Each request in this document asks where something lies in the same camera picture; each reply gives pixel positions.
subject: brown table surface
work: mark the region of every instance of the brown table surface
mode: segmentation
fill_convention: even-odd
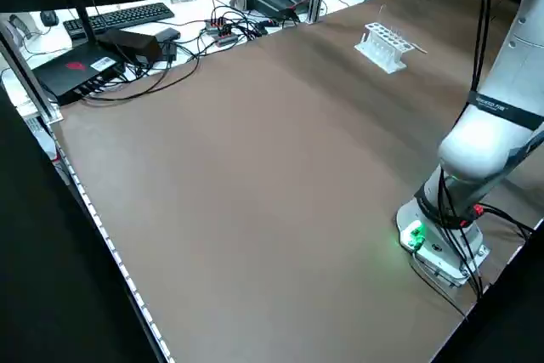
[[[428,51],[393,75],[354,50],[384,3]],[[495,0],[487,65],[515,9]],[[373,0],[206,57],[150,97],[64,109],[56,134],[177,361],[431,358],[460,316],[411,270],[393,217],[464,103],[478,11]],[[523,171],[489,202],[534,224],[542,177]],[[493,281],[519,239],[482,226]]]

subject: robotic arm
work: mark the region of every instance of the robotic arm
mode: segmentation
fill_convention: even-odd
[[[543,21],[544,0],[522,0],[490,74],[442,141],[439,166],[397,213],[401,245],[456,286],[489,254],[478,201],[544,140]]]

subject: black keyboard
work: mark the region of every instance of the black keyboard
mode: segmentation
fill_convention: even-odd
[[[101,34],[108,29],[122,29],[123,27],[143,25],[144,23],[170,19],[171,17],[173,17],[172,10],[166,4],[152,3],[104,13],[100,16],[91,16],[90,20],[94,32]],[[65,29],[72,40],[85,37],[85,31],[83,31],[82,22],[79,19],[67,20],[63,25],[65,25]]]

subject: led light strip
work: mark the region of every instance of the led light strip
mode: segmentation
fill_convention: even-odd
[[[150,311],[145,306],[145,302],[142,299],[142,296],[140,295],[138,288],[136,287],[136,284],[134,284],[133,279],[128,273],[127,267],[125,266],[125,264],[122,263],[121,255],[119,255],[119,252],[116,250],[116,247],[114,246],[113,241],[111,240],[110,236],[108,235],[108,232],[106,231],[104,225],[102,224],[102,220],[100,220],[100,217],[96,209],[91,203],[91,200],[89,199],[87,193],[85,192],[83,185],[81,184],[79,178],[77,177],[76,171],[70,164],[68,157],[66,156],[65,152],[60,147],[59,141],[57,140],[56,136],[51,131],[51,129],[49,129],[49,133],[52,135],[54,142],[57,146],[57,149],[59,150],[60,157],[62,158],[62,161],[65,163],[66,168],[68,169],[68,173],[71,176],[71,182],[73,182],[74,185],[76,186],[77,191],[79,192],[81,198],[83,199],[83,202],[85,203],[85,206],[87,207],[87,210],[89,211],[89,213],[91,214],[91,217],[94,220],[94,224],[96,225],[96,228],[99,230],[106,245],[110,249],[111,256],[115,260],[117,267],[122,273],[122,276],[125,278],[125,281],[127,282],[127,285],[130,288],[130,292],[132,293],[133,298],[136,301],[136,304],[139,306],[139,309],[142,313],[142,316],[145,318],[145,321],[147,322],[148,327],[153,332],[153,336],[155,337],[157,343],[161,346],[161,350],[162,350],[162,353],[164,354],[164,357],[166,358],[168,363],[175,363],[176,360],[170,355],[170,349],[168,348],[164,338],[162,337],[161,332],[159,331],[159,328],[157,327],[156,323],[153,321],[153,317],[151,316]]]

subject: computer mouse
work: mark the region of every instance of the computer mouse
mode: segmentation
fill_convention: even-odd
[[[46,27],[53,27],[59,24],[59,16],[57,16],[54,10],[40,12],[40,19]]]

